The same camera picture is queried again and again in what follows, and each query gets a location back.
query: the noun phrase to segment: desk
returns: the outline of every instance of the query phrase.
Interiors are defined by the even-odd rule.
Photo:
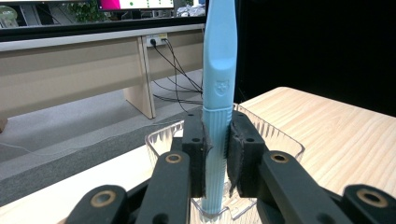
[[[0,120],[124,89],[127,101],[156,117],[151,80],[172,76],[147,35],[167,33],[184,71],[202,68],[203,24],[0,42]],[[164,57],[173,54],[159,46]]]
[[[396,197],[396,118],[289,88],[241,105],[305,146],[301,163],[322,187],[342,194],[346,185],[364,183]],[[145,152],[140,147],[5,205],[0,223],[57,223],[94,187],[130,189],[150,175]]]

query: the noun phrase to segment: black cable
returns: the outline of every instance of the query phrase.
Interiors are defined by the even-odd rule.
[[[178,100],[175,98],[168,98],[168,97],[159,96],[156,94],[153,94],[153,95],[154,95],[154,97],[156,97],[160,100],[169,101],[169,102],[181,102],[183,104],[190,104],[190,105],[201,105],[202,104],[202,102],[200,102],[200,101],[190,101],[190,100],[180,100],[180,99]]]
[[[173,52],[173,47],[171,42],[168,39],[165,39],[166,44],[168,45],[168,48],[171,50],[172,55],[174,56],[174,59],[176,60],[178,66],[180,67],[180,70],[183,71],[183,75],[189,80],[189,82],[191,83],[192,86],[197,87],[200,91],[202,90],[202,87],[199,86],[198,84],[196,84],[196,82],[194,80],[192,80],[191,78],[189,78],[186,74],[186,72],[184,72],[183,68],[181,67],[175,53]]]
[[[155,94],[154,94],[154,97],[159,98],[159,99],[164,100],[164,101],[178,102],[179,105],[180,105],[180,107],[181,107],[186,113],[188,113],[188,111],[183,107],[182,104],[202,105],[203,103],[202,103],[202,102],[197,102],[197,101],[182,100],[182,99],[179,98],[179,92],[180,92],[180,90],[179,90],[177,87],[181,87],[181,86],[177,84],[177,71],[178,71],[180,74],[182,74],[184,77],[186,77],[186,78],[188,79],[188,81],[190,82],[190,84],[195,88],[195,91],[189,89],[190,91],[199,92],[199,93],[201,93],[201,97],[202,97],[202,88],[201,88],[198,84],[196,84],[191,78],[189,78],[189,77],[186,75],[185,71],[183,70],[183,68],[181,67],[180,63],[178,62],[178,59],[177,59],[177,57],[176,57],[176,55],[175,55],[175,52],[173,51],[173,47],[172,47],[172,45],[170,44],[169,40],[165,39],[165,42],[166,42],[168,48],[170,49],[170,51],[171,51],[171,53],[172,53],[172,56],[173,56],[173,63],[171,63],[162,53],[160,53],[160,51],[157,49],[157,43],[156,43],[156,41],[153,40],[153,39],[150,40],[150,43],[151,43],[151,45],[155,48],[155,50],[156,50],[166,61],[168,61],[168,62],[174,67],[174,71],[175,71],[175,82],[173,82],[170,78],[168,78],[168,79],[171,80],[171,81],[175,84],[175,90],[174,90],[174,92],[176,93],[176,99],[174,99],[174,98],[161,97],[161,96],[158,96],[158,95],[155,95]],[[161,88],[166,89],[166,88],[162,87],[161,85],[159,85],[157,82],[154,81],[154,83],[157,84],[158,86],[160,86]]]
[[[156,81],[153,81],[155,84],[157,84],[157,86],[158,87],[160,87],[160,88],[162,88],[162,89],[164,89],[164,90],[167,90],[167,91],[175,91],[175,90],[171,90],[171,89],[168,89],[168,88],[166,88],[166,87],[164,87],[164,86],[161,86],[160,84],[158,84]],[[187,90],[187,91],[181,91],[181,92],[198,92],[198,91],[195,91],[195,90]]]
[[[165,56],[163,56],[163,54],[162,53],[160,53],[160,51],[156,48],[156,47],[154,47],[155,48],[155,50],[157,50],[157,52],[166,60],[166,61],[168,61],[180,74],[182,74],[183,76],[185,76],[188,80],[190,80],[190,78],[184,73],[184,72],[182,72],[180,69],[178,69],[174,64],[172,64]]]
[[[174,80],[172,80],[170,77],[168,77],[168,79],[169,79],[169,81],[171,81],[173,84],[176,84],[175,83],[175,81]],[[184,89],[184,90],[188,90],[188,91],[193,91],[193,92],[201,92],[201,91],[198,91],[198,90],[192,90],[192,89],[189,89],[189,88],[186,88],[186,87],[183,87],[183,86],[180,86],[180,85],[178,85],[181,89]]]

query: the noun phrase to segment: toothbrush logo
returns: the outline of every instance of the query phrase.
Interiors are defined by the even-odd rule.
[[[230,88],[230,84],[228,83],[228,80],[216,81],[215,89],[218,95],[220,96],[224,95],[229,88]]]

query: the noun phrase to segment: electrical cord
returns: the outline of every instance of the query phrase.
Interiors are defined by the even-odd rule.
[[[167,121],[167,122],[163,122],[163,123],[153,123],[153,124],[149,124],[149,125],[146,125],[146,126],[143,126],[143,127],[140,127],[140,128],[147,128],[147,127],[151,127],[151,126],[159,126],[159,125],[171,124],[171,123],[176,123],[176,122],[179,122],[179,121],[182,121],[182,119],[176,119],[176,120]],[[96,145],[96,144],[105,142],[106,140],[119,137],[119,136],[121,136],[121,135],[123,135],[123,134],[125,134],[125,133],[121,133],[121,134],[109,136],[109,137],[107,137],[107,138],[105,138],[105,139],[102,139],[102,140],[100,140],[100,141],[98,141],[98,142],[96,142],[96,143],[87,145],[87,146],[85,146],[85,147],[91,147],[91,146],[93,146],[93,145]],[[62,150],[62,151],[59,151],[59,152],[55,152],[55,153],[36,153],[36,152],[34,152],[34,151],[32,151],[32,150],[27,149],[26,147],[13,146],[13,145],[7,144],[7,143],[0,143],[0,146],[19,148],[19,149],[22,149],[22,150],[28,152],[29,154],[33,154],[33,155],[36,155],[36,156],[55,156],[55,155],[59,155],[59,154],[65,153],[66,150],[73,150],[73,149],[75,149],[75,150],[82,150],[83,148],[85,148],[85,147],[75,147],[75,148],[68,148],[68,149],[65,149],[65,150]]]
[[[195,81],[192,80],[191,78],[189,78],[189,77],[187,76],[186,72],[184,72],[183,68],[181,67],[180,63],[178,62],[177,57],[175,56],[175,53],[174,53],[174,51],[173,51],[173,47],[172,47],[172,45],[171,45],[171,42],[170,42],[167,38],[166,38],[164,41],[165,41],[166,44],[168,45],[168,48],[171,50],[172,55],[174,56],[174,60],[176,60],[178,66],[180,67],[180,70],[183,71],[183,75],[184,75],[185,77],[187,77],[187,79],[189,80],[189,82],[191,83],[191,85],[194,86],[196,90],[202,91],[202,87],[200,87],[198,84],[196,84]]]
[[[175,98],[159,96],[156,94],[153,94],[153,95],[154,95],[154,97],[157,97],[160,100],[169,101],[169,102],[181,102],[183,104],[190,104],[190,105],[202,105],[203,104],[201,101],[180,100],[180,99],[175,99]]]
[[[150,40],[150,43],[151,43],[151,45],[154,47],[154,49],[155,49],[166,61],[168,61],[168,62],[172,65],[172,67],[174,67],[181,75],[183,75],[183,76],[186,77],[188,80],[190,80],[190,81],[193,82],[193,80],[190,79],[190,78],[186,75],[185,72],[183,72],[183,71],[181,71],[180,69],[178,69],[178,68],[176,67],[175,64],[171,63],[165,56],[163,56],[163,54],[157,49],[157,45],[156,45],[156,42],[155,42],[154,39],[151,39],[151,40]]]
[[[173,83],[175,84],[175,90],[174,90],[173,92],[176,93],[176,99],[174,99],[174,98],[162,97],[162,96],[155,95],[155,94],[154,94],[154,97],[156,97],[156,98],[158,98],[158,99],[161,99],[161,100],[164,100],[164,101],[178,102],[179,105],[180,105],[180,107],[181,107],[185,112],[188,113],[188,111],[183,107],[182,104],[201,105],[202,102],[181,100],[181,99],[179,98],[179,92],[180,92],[180,90],[178,90],[177,87],[180,87],[180,85],[177,84],[177,71],[178,71],[180,74],[182,74],[184,77],[186,77],[186,78],[188,79],[188,81],[190,82],[190,84],[195,88],[195,91],[193,91],[193,90],[190,90],[190,91],[199,92],[199,93],[201,94],[201,98],[202,98],[202,87],[200,87],[200,86],[199,86],[198,84],[196,84],[191,78],[189,78],[189,77],[187,76],[186,72],[183,70],[181,64],[179,63],[179,61],[178,61],[178,59],[177,59],[177,57],[176,57],[176,55],[175,55],[175,52],[174,52],[174,50],[173,50],[173,46],[172,46],[172,44],[170,43],[170,41],[169,41],[167,38],[163,39],[163,41],[166,42],[166,45],[168,46],[169,50],[170,50],[171,53],[172,53],[172,56],[173,56],[173,63],[171,63],[171,62],[170,62],[170,61],[169,61],[169,60],[157,49],[157,42],[156,42],[155,39],[151,39],[151,40],[150,40],[150,44],[155,48],[155,50],[156,50],[166,61],[168,61],[168,62],[174,67],[174,70],[175,70],[175,82],[173,82]]]
[[[164,86],[158,84],[158,82],[156,82],[156,81],[153,81],[153,82],[154,82],[158,87],[160,87],[160,88],[162,88],[162,89],[164,89],[164,90],[167,90],[167,91],[175,91],[175,90],[168,89],[168,88],[166,88],[166,87],[164,87]],[[178,84],[177,84],[177,86],[180,87],[180,88],[182,88],[182,89],[187,89],[187,88],[184,88],[184,87],[182,87],[182,86],[180,86],[180,85],[178,85]],[[198,92],[198,91],[187,89],[186,91],[181,91],[181,92]]]

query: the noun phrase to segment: light blue toothbrush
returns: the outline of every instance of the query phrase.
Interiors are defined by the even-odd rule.
[[[236,54],[235,1],[212,0],[204,37],[203,122],[213,145],[206,159],[206,197],[202,200],[202,208],[208,214],[221,210],[225,148],[233,113]]]

